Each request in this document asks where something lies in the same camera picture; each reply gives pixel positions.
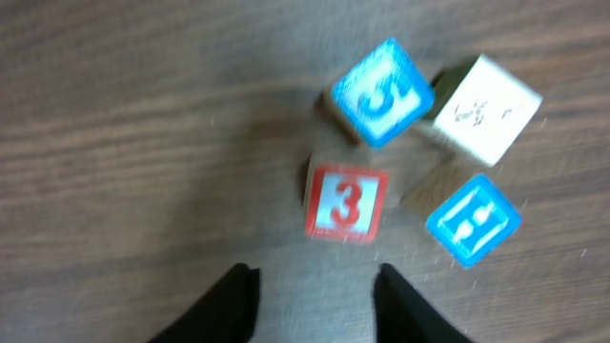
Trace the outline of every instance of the number 5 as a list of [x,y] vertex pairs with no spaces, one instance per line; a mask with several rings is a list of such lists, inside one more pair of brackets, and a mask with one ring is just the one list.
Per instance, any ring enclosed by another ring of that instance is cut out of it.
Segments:
[[380,93],[380,95],[383,96],[383,103],[377,109],[371,108],[371,94],[365,92],[360,95],[358,107],[362,113],[373,119],[379,119],[390,111],[394,105],[394,93],[392,92],[393,87],[396,87],[398,95],[401,98],[407,96],[411,90],[411,84],[406,78],[400,77],[396,74],[388,75],[386,78],[379,81],[375,87],[375,93]]
[[350,195],[343,201],[348,209],[347,215],[345,217],[341,216],[338,208],[333,208],[331,211],[333,221],[343,229],[352,227],[360,218],[358,202],[362,198],[362,187],[360,187],[356,180],[345,180],[336,186],[336,192],[339,194],[344,194],[348,189],[350,190]]

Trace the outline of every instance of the toy block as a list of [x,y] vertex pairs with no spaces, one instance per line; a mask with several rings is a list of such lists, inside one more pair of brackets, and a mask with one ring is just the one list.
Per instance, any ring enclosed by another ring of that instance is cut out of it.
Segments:
[[437,102],[417,130],[487,167],[506,153],[542,102],[485,55],[444,72],[435,92]]
[[357,141],[382,148],[432,108],[432,87],[391,38],[335,82],[324,98]]
[[313,156],[304,200],[307,234],[343,242],[372,243],[387,188],[385,171]]
[[408,204],[422,213],[440,203],[430,212],[428,231],[469,269],[516,231],[522,220],[486,176],[479,174],[463,183],[467,174],[443,166],[412,193]]

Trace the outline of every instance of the wooden surface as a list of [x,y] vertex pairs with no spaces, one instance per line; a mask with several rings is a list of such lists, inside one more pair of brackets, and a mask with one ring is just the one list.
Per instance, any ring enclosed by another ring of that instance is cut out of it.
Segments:
[[[477,342],[608,342],[607,0],[3,0],[0,341],[140,342],[233,263],[253,342],[372,342],[393,263]],[[300,171],[348,151],[315,107],[389,36],[427,78],[486,52],[544,95],[488,174],[525,223],[464,271],[399,205],[442,151],[408,132],[370,246],[308,239]]]

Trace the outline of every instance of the blue number 5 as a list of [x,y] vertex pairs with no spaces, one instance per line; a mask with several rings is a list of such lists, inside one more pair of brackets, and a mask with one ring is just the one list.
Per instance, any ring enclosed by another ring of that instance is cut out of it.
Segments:
[[376,84],[374,93],[383,97],[383,103],[376,109],[371,107],[372,94],[365,92],[360,95],[358,106],[360,111],[372,118],[379,119],[392,109],[394,105],[394,93],[392,89],[396,88],[400,98],[407,96],[411,90],[411,83],[406,77],[400,77],[396,74],[390,74]]

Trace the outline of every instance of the red block face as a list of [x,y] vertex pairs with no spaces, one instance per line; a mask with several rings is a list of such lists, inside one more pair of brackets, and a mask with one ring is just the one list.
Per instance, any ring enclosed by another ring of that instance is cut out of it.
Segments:
[[375,240],[388,188],[385,172],[322,165],[311,182],[307,234],[357,243]]

